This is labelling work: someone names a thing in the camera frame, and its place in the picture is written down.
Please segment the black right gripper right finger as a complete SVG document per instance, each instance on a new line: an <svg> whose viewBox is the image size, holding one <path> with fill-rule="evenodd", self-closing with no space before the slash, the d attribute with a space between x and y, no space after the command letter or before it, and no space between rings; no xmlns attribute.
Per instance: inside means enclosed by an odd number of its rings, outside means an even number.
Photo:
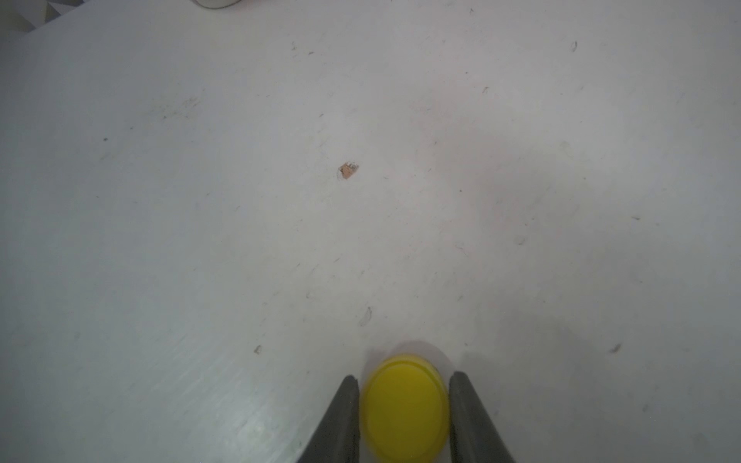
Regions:
<svg viewBox="0 0 741 463"><path fill-rule="evenodd" d="M453 463L515 463L465 372L450 378L449 402Z"/></svg>

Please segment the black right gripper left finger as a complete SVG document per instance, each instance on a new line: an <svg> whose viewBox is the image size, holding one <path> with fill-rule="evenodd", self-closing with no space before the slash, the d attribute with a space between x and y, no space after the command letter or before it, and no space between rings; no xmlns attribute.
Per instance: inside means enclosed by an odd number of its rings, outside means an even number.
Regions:
<svg viewBox="0 0 741 463"><path fill-rule="evenodd" d="M324 413L298 463L360 461L360 387L346 376Z"/></svg>

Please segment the yellow jar lid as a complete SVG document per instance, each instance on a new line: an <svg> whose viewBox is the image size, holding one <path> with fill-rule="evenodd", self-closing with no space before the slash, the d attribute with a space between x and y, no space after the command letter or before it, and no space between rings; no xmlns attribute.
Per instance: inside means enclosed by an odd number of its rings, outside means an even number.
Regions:
<svg viewBox="0 0 741 463"><path fill-rule="evenodd" d="M420 356L388 358L362 388L360 428L380 462L434 461L450 431L450 402L441 374Z"/></svg>

